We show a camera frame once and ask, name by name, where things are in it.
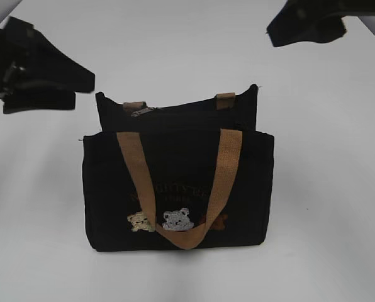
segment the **brown bear patch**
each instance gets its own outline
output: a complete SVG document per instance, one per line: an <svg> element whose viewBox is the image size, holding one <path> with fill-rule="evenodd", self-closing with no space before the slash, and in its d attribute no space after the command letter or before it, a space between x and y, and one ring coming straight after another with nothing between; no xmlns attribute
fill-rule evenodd
<svg viewBox="0 0 375 302"><path fill-rule="evenodd" d="M214 231L224 231L225 229L225 220L227 220L228 218L228 215L227 214L220 214L217 216L217 218L215 218L213 224L211 225L210 227L210 230L214 230ZM206 221L206 217L203 216L200 221L199 221L199 225L204 223Z"/></svg>

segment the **white backdrop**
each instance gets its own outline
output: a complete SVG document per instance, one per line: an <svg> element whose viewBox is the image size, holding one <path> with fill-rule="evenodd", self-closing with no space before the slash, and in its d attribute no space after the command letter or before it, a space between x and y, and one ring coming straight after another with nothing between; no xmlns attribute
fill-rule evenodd
<svg viewBox="0 0 375 302"><path fill-rule="evenodd" d="M375 301L375 37L357 18L326 45L273 48L285 0L23 1L33 23L119 102L168 106L259 91L276 137L259 247L97 253L84 233L83 135L71 112L0 105L0 301Z"/></svg>

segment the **zipper pull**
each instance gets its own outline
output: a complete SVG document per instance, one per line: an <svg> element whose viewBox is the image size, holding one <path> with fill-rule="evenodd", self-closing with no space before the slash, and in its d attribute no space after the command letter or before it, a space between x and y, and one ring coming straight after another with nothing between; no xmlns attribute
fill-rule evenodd
<svg viewBox="0 0 375 302"><path fill-rule="evenodd" d="M130 116L135 118L137 116L144 115L145 113L148 113L148 112L151 112L151 111L154 111L154 110L158 110L158 109L162 110L162 108L158 108L158 107L146 107L144 109L134 111Z"/></svg>

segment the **black tote bag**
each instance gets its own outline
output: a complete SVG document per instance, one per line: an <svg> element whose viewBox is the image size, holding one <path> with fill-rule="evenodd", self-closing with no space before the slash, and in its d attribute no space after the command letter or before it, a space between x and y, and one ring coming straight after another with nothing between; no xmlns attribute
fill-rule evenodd
<svg viewBox="0 0 375 302"><path fill-rule="evenodd" d="M253 130L84 137L86 232L100 252L258 245L266 237L274 137Z"/></svg>

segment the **black clip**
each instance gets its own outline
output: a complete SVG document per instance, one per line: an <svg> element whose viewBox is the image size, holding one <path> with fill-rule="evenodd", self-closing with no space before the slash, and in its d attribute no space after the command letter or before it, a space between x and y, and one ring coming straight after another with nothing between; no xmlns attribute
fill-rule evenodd
<svg viewBox="0 0 375 302"><path fill-rule="evenodd" d="M328 43L345 35L344 16L375 16L375 0L288 0L267 27L273 46Z"/></svg>
<svg viewBox="0 0 375 302"><path fill-rule="evenodd" d="M10 17L0 29L3 113L72 110L75 92L94 90L95 75L52 45L32 24Z"/></svg>

